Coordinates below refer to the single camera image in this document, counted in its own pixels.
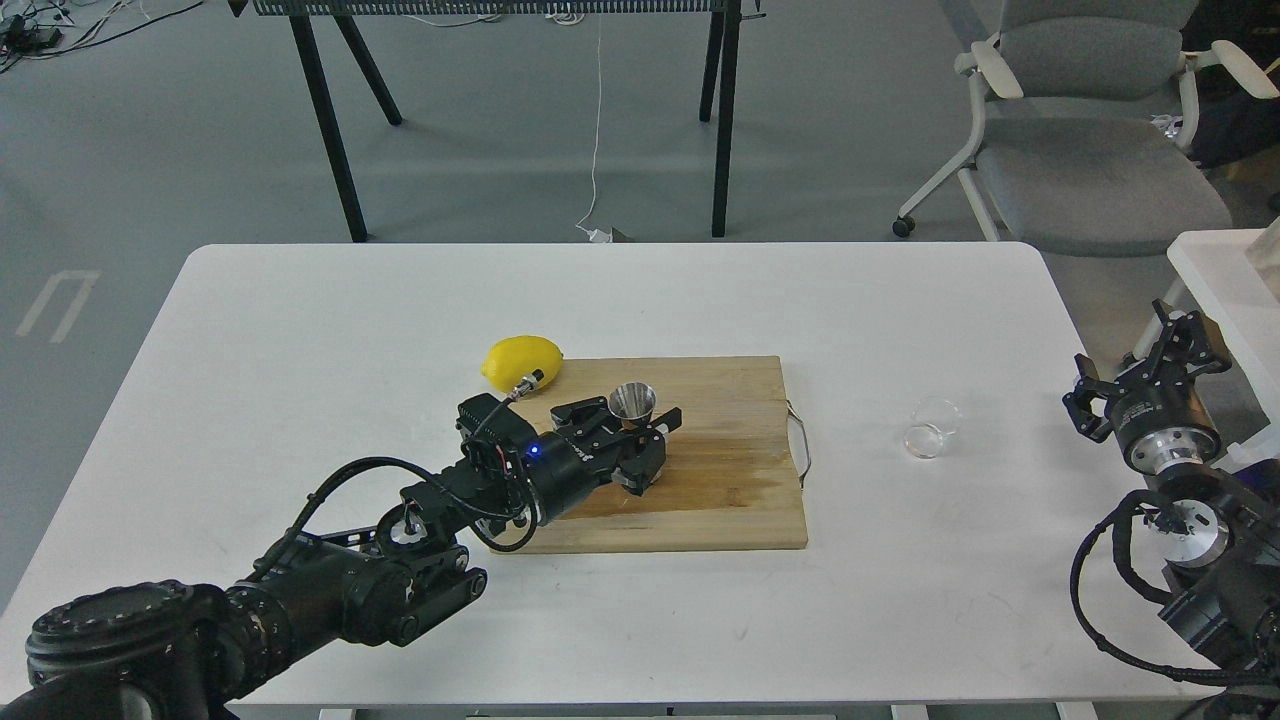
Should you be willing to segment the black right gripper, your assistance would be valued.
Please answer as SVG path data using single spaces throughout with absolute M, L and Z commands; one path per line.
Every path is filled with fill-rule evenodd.
M 1076 354 L 1076 379 L 1062 396 L 1075 432 L 1096 443 L 1114 432 L 1125 464 L 1157 475 L 1179 462 L 1207 464 L 1222 441 L 1196 391 L 1196 379 L 1234 365 L 1219 324 L 1202 311 L 1184 313 L 1161 299 L 1152 301 L 1160 332 L 1148 355 L 1138 361 L 1138 387 L 1102 380 L 1094 361 Z M 1108 401 L 1108 419 L 1093 410 Z

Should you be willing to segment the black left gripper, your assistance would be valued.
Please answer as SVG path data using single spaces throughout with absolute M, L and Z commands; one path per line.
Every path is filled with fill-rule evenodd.
M 682 409 L 672 407 L 655 420 L 652 414 L 620 419 L 605 397 L 554 406 L 553 432 L 531 441 L 518 456 L 532 487 L 536 525 L 563 516 L 603 486 L 617 484 L 643 496 L 660 477 L 667 438 L 682 425 Z M 588 450 L 580 451 L 568 439 L 599 445 L 588 442 Z

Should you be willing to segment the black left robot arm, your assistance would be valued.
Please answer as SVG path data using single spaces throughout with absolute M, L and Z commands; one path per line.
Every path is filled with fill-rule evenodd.
M 228 588 L 118 585 L 58 605 L 26 642 L 31 688 L 5 719 L 228 719 L 252 693 L 333 641 L 404 647 L 477 600 L 488 575 L 458 533 L 511 553 L 594 491 L 644 495 L 682 424 L 655 391 L 623 384 L 550 410 L 540 433 L 503 398 L 458 407 L 460 461 L 429 471 L 397 457 L 347 462 Z

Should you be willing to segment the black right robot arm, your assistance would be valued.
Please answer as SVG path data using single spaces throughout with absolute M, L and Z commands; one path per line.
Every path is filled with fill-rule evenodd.
M 1146 487 L 1125 495 L 1085 536 L 1069 571 L 1078 624 L 1097 650 L 1132 667 L 1215 688 L 1197 702 L 1206 719 L 1275 719 L 1279 679 L 1277 460 L 1242 471 L 1213 466 L 1222 441 L 1196 380 L 1233 366 L 1216 322 L 1153 301 L 1158 334 L 1143 357 L 1128 354 L 1112 379 L 1076 355 L 1062 405 L 1074 429 L 1114 437 Z M 1087 618 L 1085 560 L 1111 539 L 1119 577 L 1210 667 L 1155 664 L 1121 650 Z

